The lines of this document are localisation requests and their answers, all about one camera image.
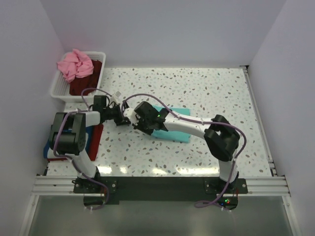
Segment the teal t shirt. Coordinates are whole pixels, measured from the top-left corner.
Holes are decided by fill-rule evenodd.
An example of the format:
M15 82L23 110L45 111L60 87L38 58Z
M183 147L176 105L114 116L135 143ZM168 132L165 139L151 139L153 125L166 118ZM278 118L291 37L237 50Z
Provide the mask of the teal t shirt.
M181 115L190 115L190 110L187 108L173 108L172 111L177 112ZM189 143L190 134L179 132L179 131L163 131L154 130L152 136L157 139L164 139L175 142Z

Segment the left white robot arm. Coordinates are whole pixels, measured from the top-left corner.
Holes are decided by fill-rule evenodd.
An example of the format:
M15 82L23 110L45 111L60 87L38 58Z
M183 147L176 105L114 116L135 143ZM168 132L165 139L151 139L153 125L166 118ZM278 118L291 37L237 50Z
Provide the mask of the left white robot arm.
M95 95L93 104L85 110L56 113L51 126L48 141L54 156L68 159L78 177L86 179L84 186L91 193L101 189L102 181L96 177L98 169L86 152L86 128L103 124L107 120L113 120L117 126L130 124L122 115L120 96L120 92Z

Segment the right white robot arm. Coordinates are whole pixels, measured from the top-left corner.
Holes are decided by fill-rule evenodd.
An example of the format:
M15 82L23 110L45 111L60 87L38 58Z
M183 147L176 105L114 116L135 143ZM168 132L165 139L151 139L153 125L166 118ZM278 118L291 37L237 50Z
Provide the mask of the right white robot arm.
M135 129L148 135L154 131L182 132L204 139L213 157L219 161L219 187L224 193L231 193L238 177L234 158L239 146L240 135L221 115L202 119L182 115L168 108L157 110L148 102L141 102L136 108L128 108L124 115Z

